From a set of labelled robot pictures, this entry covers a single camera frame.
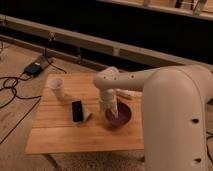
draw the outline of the smartphone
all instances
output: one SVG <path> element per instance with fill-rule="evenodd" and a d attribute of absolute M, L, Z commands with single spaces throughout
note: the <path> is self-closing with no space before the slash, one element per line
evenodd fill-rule
<path fill-rule="evenodd" d="M 72 102 L 72 115 L 74 122 L 81 122 L 84 120 L 81 101 Z"/>

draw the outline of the floor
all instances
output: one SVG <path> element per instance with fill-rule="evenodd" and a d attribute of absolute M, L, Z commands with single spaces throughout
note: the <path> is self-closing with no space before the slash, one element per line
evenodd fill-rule
<path fill-rule="evenodd" d="M 40 54 L 34 51 L 11 45 L 1 54 L 0 77 L 18 76 L 23 68 L 35 60 Z M 54 65 L 65 69 L 68 73 L 96 72 L 70 62 L 54 58 Z M 23 97 L 37 96 L 41 94 L 45 78 L 49 73 L 61 71 L 48 67 L 38 77 L 21 82 L 18 94 Z M 9 91 L 0 92 L 0 106 L 11 96 Z M 36 100 L 15 99 L 9 106 L 0 110 L 0 142 L 8 135 L 8 132 L 24 116 Z M 36 107 L 13 132 L 0 145 L 0 170 L 1 171 L 52 171 L 54 168 L 42 155 L 26 155 L 25 146 L 33 123 Z M 143 151 L 103 152 L 103 153 L 72 153 L 54 154 L 62 170 L 64 171 L 144 171 L 144 163 L 139 161 Z"/>

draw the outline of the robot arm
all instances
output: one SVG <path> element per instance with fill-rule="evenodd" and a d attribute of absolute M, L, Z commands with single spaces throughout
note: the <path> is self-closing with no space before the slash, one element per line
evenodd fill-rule
<path fill-rule="evenodd" d="M 96 75 L 104 108 L 116 109 L 114 89 L 143 91 L 142 117 L 147 171 L 207 171 L 205 104 L 213 77 L 201 66 L 171 66 Z"/>

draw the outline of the black cable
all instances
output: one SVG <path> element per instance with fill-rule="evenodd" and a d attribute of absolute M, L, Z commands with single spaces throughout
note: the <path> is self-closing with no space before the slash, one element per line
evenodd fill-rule
<path fill-rule="evenodd" d="M 67 74 L 67 71 L 65 71 L 64 69 L 62 69 L 62 68 L 60 68 L 60 67 L 57 67 L 57 66 L 53 65 L 53 64 L 49 61 L 49 59 L 48 59 L 49 57 L 48 57 L 48 55 L 47 55 L 47 49 L 48 49 L 49 45 L 50 45 L 53 41 L 54 41 L 54 38 L 53 38 L 53 37 L 50 38 L 50 39 L 48 40 L 47 45 L 46 45 L 45 48 L 44 48 L 44 54 L 43 54 L 43 56 L 44 56 L 44 58 L 46 59 L 46 61 L 48 62 L 49 65 L 51 65 L 52 67 L 54 67 L 54 68 L 56 68 L 56 69 L 58 69 L 58 70 L 64 72 L 65 74 Z"/>
<path fill-rule="evenodd" d="M 0 145 L 10 136 L 10 134 L 17 128 L 17 126 L 26 118 L 26 116 L 34 109 L 34 107 L 40 102 L 41 98 L 39 98 L 36 103 L 27 111 L 27 113 L 16 123 L 13 129 L 8 132 L 8 134 L 1 140 Z"/>
<path fill-rule="evenodd" d="M 28 78 L 21 78 L 22 76 L 24 75 L 24 73 L 22 73 L 19 77 L 0 77 L 0 80 L 1 79 L 5 79 L 3 84 L 2 84 L 2 88 L 0 89 L 0 92 L 3 91 L 3 90 L 11 90 L 13 96 L 12 98 L 7 101 L 5 104 L 1 105 L 0 106 L 0 109 L 3 109 L 4 107 L 8 106 L 10 103 L 13 102 L 13 100 L 15 98 L 18 98 L 18 99 L 22 99 L 22 100 L 30 100 L 30 99 L 36 99 L 36 98 L 40 98 L 41 96 L 34 96 L 34 97 L 20 97 L 18 94 L 17 94 L 17 90 L 16 90 L 16 86 L 18 85 L 19 83 L 19 80 L 21 81 L 28 81 L 29 79 L 31 79 L 32 77 L 28 77 Z M 11 85 L 7 85 L 9 81 L 13 81 L 13 83 Z"/>
<path fill-rule="evenodd" d="M 210 161 L 211 161 L 211 163 L 213 164 L 213 158 L 212 158 L 212 156 L 211 156 L 211 154 L 210 154 L 210 151 L 209 151 L 209 146 L 208 146 L 208 140 L 209 139 L 211 139 L 211 138 L 213 138 L 213 135 L 212 135 L 212 133 L 210 133 L 211 134 L 211 136 L 209 136 L 209 137 L 207 137 L 206 138 L 206 143 L 207 143 L 207 155 L 208 155 L 208 157 L 209 157 L 209 159 L 210 159 Z"/>

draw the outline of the paper cup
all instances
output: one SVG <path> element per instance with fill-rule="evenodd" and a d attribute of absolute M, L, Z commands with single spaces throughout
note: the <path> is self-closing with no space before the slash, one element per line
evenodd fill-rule
<path fill-rule="evenodd" d="M 58 99 L 64 98 L 64 82 L 61 78 L 52 78 L 48 81 L 48 87 Z"/>

